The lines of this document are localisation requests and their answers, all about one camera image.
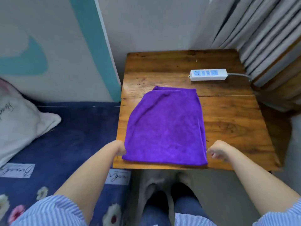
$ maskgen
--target wooden tabletop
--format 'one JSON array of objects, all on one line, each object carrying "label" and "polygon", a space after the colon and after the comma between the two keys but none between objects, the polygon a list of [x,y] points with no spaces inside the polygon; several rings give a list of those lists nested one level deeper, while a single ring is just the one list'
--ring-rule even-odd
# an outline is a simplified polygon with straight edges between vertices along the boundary
[{"label": "wooden tabletop", "polygon": [[[193,69],[226,68],[229,73],[244,73],[235,50],[165,51],[129,53],[121,93],[117,139],[125,140],[129,116],[143,95],[155,86],[197,89],[209,148],[224,140],[266,170],[276,170],[275,154],[258,103],[248,78],[228,76],[223,81],[190,82]],[[208,168],[231,170],[229,163],[207,156]],[[191,166],[125,161],[117,156],[114,168],[187,169]]]}]

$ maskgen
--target blue bedsheet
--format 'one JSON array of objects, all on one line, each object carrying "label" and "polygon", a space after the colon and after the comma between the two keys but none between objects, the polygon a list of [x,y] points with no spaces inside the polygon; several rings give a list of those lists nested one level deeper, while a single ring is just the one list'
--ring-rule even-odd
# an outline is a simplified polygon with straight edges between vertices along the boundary
[{"label": "blue bedsheet", "polygon": [[[8,217],[16,206],[28,209],[33,205],[41,187],[47,187],[48,196],[52,195],[83,162],[116,139],[120,103],[42,105],[38,106],[41,112],[58,114],[62,121],[9,161],[35,167],[30,178],[0,178],[0,195],[7,195],[10,203],[0,225],[8,225]],[[106,184],[90,225],[102,225],[102,217],[112,204],[118,203],[124,209],[127,191],[128,186]]]}]

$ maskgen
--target purple towel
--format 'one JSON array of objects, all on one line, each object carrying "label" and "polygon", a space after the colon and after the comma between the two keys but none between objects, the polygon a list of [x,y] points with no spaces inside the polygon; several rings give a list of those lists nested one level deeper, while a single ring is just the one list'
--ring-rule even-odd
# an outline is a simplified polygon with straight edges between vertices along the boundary
[{"label": "purple towel", "polygon": [[196,89],[155,86],[130,115],[124,160],[204,165],[206,139]]}]

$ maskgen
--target striped sleeve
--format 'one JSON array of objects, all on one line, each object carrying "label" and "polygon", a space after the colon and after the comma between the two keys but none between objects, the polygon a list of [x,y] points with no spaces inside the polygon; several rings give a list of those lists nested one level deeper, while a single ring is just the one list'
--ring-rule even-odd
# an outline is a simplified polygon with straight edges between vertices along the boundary
[{"label": "striped sleeve", "polygon": [[11,226],[87,226],[81,210],[62,195],[46,197],[32,205]]},{"label": "striped sleeve", "polygon": [[202,216],[193,216],[190,214],[175,214],[175,226],[216,226],[211,220]]},{"label": "striped sleeve", "polygon": [[269,212],[263,215],[253,226],[300,226],[301,225],[301,199],[284,213]]}]

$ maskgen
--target white pillow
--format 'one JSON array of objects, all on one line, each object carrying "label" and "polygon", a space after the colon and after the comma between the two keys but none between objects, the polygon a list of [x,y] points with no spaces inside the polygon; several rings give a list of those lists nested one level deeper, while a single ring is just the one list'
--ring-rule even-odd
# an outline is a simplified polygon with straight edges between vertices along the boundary
[{"label": "white pillow", "polygon": [[11,84],[0,79],[0,167],[60,121],[59,115],[41,113]]}]

